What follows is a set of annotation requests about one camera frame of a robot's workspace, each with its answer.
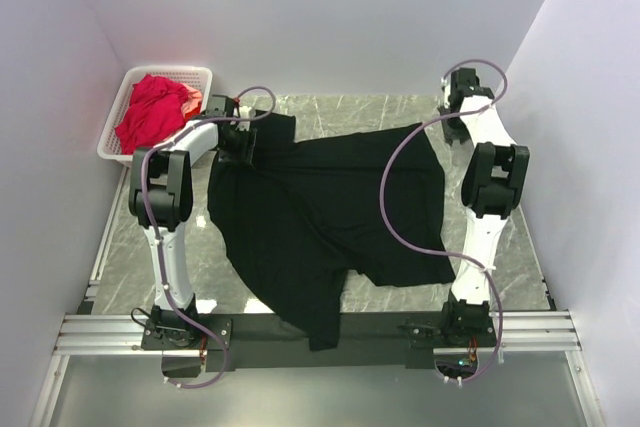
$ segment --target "laundry basket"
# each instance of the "laundry basket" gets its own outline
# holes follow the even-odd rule
[[[211,90],[211,79],[213,74],[204,67],[192,67],[181,65],[148,65],[142,67],[134,67],[124,76],[118,95],[113,101],[109,118],[104,126],[100,142],[98,142],[98,155],[103,159],[117,160],[121,164],[128,167],[131,166],[132,155],[123,155],[120,139],[115,133],[115,128],[120,125],[124,114],[129,108],[129,99],[133,91],[133,85],[137,84],[147,75],[161,75],[175,82],[187,84],[194,89],[202,92],[202,108],[204,111],[207,107]]]

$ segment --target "floor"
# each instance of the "floor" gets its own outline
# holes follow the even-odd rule
[[[269,99],[247,97],[244,105],[267,108]],[[428,96],[283,96],[278,112],[298,119],[298,140],[331,137],[400,127],[437,115]],[[460,184],[471,158],[471,145],[444,142],[440,125],[427,129],[446,172],[445,220],[442,238],[448,250],[460,252],[466,220]],[[222,238],[209,220],[206,191],[212,154],[193,168],[195,204],[187,224],[187,262],[200,312],[270,312],[246,288],[225,257]],[[128,175],[111,228],[111,242],[101,266],[94,314],[125,314],[134,307],[150,308],[154,286],[151,255],[143,233],[127,208]],[[458,263],[454,260],[454,269]],[[505,227],[495,261],[494,278],[506,310],[548,310],[549,303],[522,211],[513,212]],[[408,288],[375,287],[352,272],[342,296],[343,312],[440,310],[449,285]]]

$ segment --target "white wall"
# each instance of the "white wall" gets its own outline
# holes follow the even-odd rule
[[[546,0],[499,106],[531,149],[523,197],[611,426],[640,415],[640,0]]]
[[[507,66],[544,0],[88,0],[129,66],[209,66],[216,89],[435,93],[452,63]]]
[[[119,168],[95,146],[122,79],[84,0],[0,0],[0,424],[27,425],[86,289]]]

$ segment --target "red garment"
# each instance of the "red garment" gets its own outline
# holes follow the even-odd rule
[[[152,147],[182,129],[186,123],[182,105],[187,100],[189,92],[184,85],[166,77],[145,75],[133,86],[129,110],[115,128],[122,153]]]

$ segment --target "cable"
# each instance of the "cable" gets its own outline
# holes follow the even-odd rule
[[[433,118],[431,120],[428,120],[428,121],[424,122],[419,127],[417,127],[413,132],[411,132],[409,135],[407,135],[407,137],[402,142],[400,142],[400,145],[398,145],[398,147],[396,147],[396,150],[393,151],[393,153],[391,154],[391,157],[389,157],[387,165],[384,168],[384,172],[382,173],[382,180],[380,181],[380,193],[379,193],[379,198],[378,198],[379,204],[380,204],[380,214],[382,215],[382,220],[384,221],[384,225],[387,227],[387,229],[389,230],[391,235],[398,242],[400,242],[402,245],[404,245],[405,247],[407,247],[410,250],[413,250],[415,252],[420,252],[420,253],[426,254],[426,255],[437,255],[437,256],[440,256],[440,257],[456,257],[458,259],[466,260],[467,262],[470,262],[471,264],[473,264],[476,267],[478,267],[478,269],[481,272],[483,272],[484,275],[487,278],[487,282],[489,283],[489,288],[491,289],[491,292],[493,293],[493,296],[494,296],[495,301],[496,301],[496,306],[498,308],[498,332],[496,334],[496,345],[495,345],[495,347],[493,349],[493,352],[491,352],[491,356],[489,357],[488,362],[485,363],[480,369],[478,369],[474,375],[472,375],[471,377],[468,377],[466,379],[463,379],[462,382],[470,382],[470,381],[472,381],[474,379],[477,379],[482,374],[484,374],[487,371],[487,369],[489,369],[489,367],[493,364],[493,362],[495,361],[495,359],[498,356],[498,351],[500,350],[500,344],[502,343],[502,328],[503,328],[503,324],[504,324],[504,319],[503,319],[504,311],[502,309],[502,301],[500,300],[500,293],[498,292],[496,284],[493,281],[493,277],[491,277],[491,274],[489,273],[487,268],[479,260],[474,259],[473,257],[470,257],[470,256],[468,256],[466,254],[462,254],[462,253],[458,253],[458,252],[449,252],[449,251],[446,251],[446,250],[440,251],[440,250],[425,249],[424,247],[420,247],[420,246],[417,246],[415,244],[412,244],[411,242],[409,242],[408,240],[403,238],[393,228],[393,225],[391,225],[391,222],[389,221],[389,217],[387,215],[387,209],[386,209],[386,206],[385,206],[384,191],[385,191],[385,188],[386,188],[386,185],[387,185],[387,179],[389,178],[389,172],[391,170],[391,166],[395,162],[395,160],[398,157],[398,155],[400,154],[400,152],[402,152],[402,149],[404,149],[407,146],[407,144],[409,142],[411,142],[411,140],[415,136],[417,136],[420,132],[424,132],[424,129],[426,129],[430,125],[433,125],[433,124],[435,124],[437,122],[442,122],[442,121],[445,121],[445,120],[448,120],[448,119],[454,119],[456,117],[463,117],[465,115],[480,114],[480,113],[484,112],[485,110],[487,110],[492,105],[494,105],[500,99],[502,99],[502,97],[504,97],[504,94],[507,92],[507,88],[508,88],[508,85],[509,85],[509,81],[507,79],[507,74],[505,74],[504,71],[500,67],[498,67],[496,64],[494,64],[493,62],[489,62],[488,60],[484,60],[484,59],[463,60],[462,62],[458,62],[456,65],[451,67],[447,71],[447,73],[444,74],[443,78],[446,79],[449,76],[449,74],[451,72],[453,72],[455,69],[457,69],[459,67],[462,67],[463,65],[470,64],[470,63],[480,63],[480,64],[485,64],[485,65],[488,65],[490,67],[493,67],[500,74],[500,76],[502,77],[502,81],[503,81],[502,91],[496,96],[495,99],[493,99],[491,102],[489,102],[484,107],[481,107],[481,108],[479,108],[477,110],[472,110],[472,111],[469,111],[469,112],[452,112],[450,114],[444,114],[444,115],[435,117],[435,118]]]
[[[134,314],[135,314],[136,310],[138,312],[140,312],[142,315],[144,315],[147,319],[151,318],[151,315],[149,314],[149,312],[147,312],[146,310],[141,309],[140,307],[134,307],[133,309],[131,309],[131,313],[129,314],[131,316],[131,320],[133,320],[136,324],[141,326],[143,329],[146,329],[147,325],[142,323],[142,322],[140,322],[138,319],[136,319],[134,317]]]
[[[245,118],[240,118],[240,117],[215,117],[215,118],[211,118],[211,119],[204,119],[201,120],[195,124],[192,124],[191,127],[183,130],[182,132],[180,132],[178,135],[176,135],[174,138],[172,138],[170,141],[164,142],[162,144],[156,145],[154,147],[152,147],[151,149],[149,149],[147,151],[147,153],[145,154],[144,158],[142,159],[142,167],[140,168],[140,176],[141,176],[141,180],[142,180],[142,201],[144,203],[144,209],[147,213],[147,217],[149,218],[149,223],[151,225],[151,227],[153,228],[153,231],[155,233],[155,238],[156,238],[156,249],[158,251],[158,265],[159,265],[159,270],[160,270],[160,281],[162,283],[162,287],[164,289],[164,295],[167,299],[167,302],[169,303],[169,306],[171,307],[171,309],[175,312],[175,314],[180,317],[182,320],[184,320],[186,323],[194,326],[195,328],[197,328],[198,330],[200,330],[202,333],[206,334],[208,337],[212,338],[222,349],[222,368],[220,369],[220,371],[211,379],[202,382],[200,384],[183,384],[181,382],[178,382],[176,380],[173,379],[167,379],[167,381],[173,385],[175,385],[178,388],[182,388],[182,389],[199,389],[202,387],[207,387],[209,385],[212,385],[214,383],[216,383],[218,380],[220,380],[220,378],[224,375],[224,373],[227,371],[227,369],[229,368],[229,351],[227,349],[227,346],[225,345],[225,343],[220,339],[220,337],[218,337],[216,334],[214,334],[211,330],[209,330],[208,328],[206,328],[204,325],[196,322],[195,320],[189,318],[188,316],[186,316],[185,314],[183,314],[180,309],[178,308],[178,306],[176,305],[175,300],[173,299],[173,296],[171,295],[171,286],[169,285],[169,282],[167,281],[167,267],[165,264],[165,258],[164,258],[164,254],[162,252],[162,242],[163,242],[163,237],[160,233],[160,227],[158,226],[158,222],[156,221],[155,216],[153,215],[153,209],[151,208],[151,201],[149,200],[149,187],[147,185],[147,176],[148,176],[148,172],[149,172],[149,160],[151,159],[151,157],[153,157],[157,152],[159,152],[160,150],[166,149],[168,147],[172,147],[174,146],[177,142],[179,142],[180,140],[182,140],[183,138],[185,138],[188,134],[190,134],[191,132],[193,132],[195,129],[202,127],[203,125],[207,125],[207,124],[211,124],[211,123],[218,123],[218,122],[255,122],[256,120],[261,120],[264,119],[265,117],[267,117],[268,115],[271,115],[273,113],[273,111],[276,108],[276,96],[275,94],[271,91],[271,89],[267,88],[267,87],[262,87],[262,86],[255,86],[255,87],[249,87],[248,89],[243,90],[242,92],[240,92],[237,96],[237,99],[240,99],[243,95],[247,94],[248,92],[251,92],[253,90],[263,90],[265,91],[267,94],[269,94],[269,97],[271,97],[271,108],[264,112],[263,114],[260,114],[256,117],[253,118],[249,118],[249,119],[245,119]]]

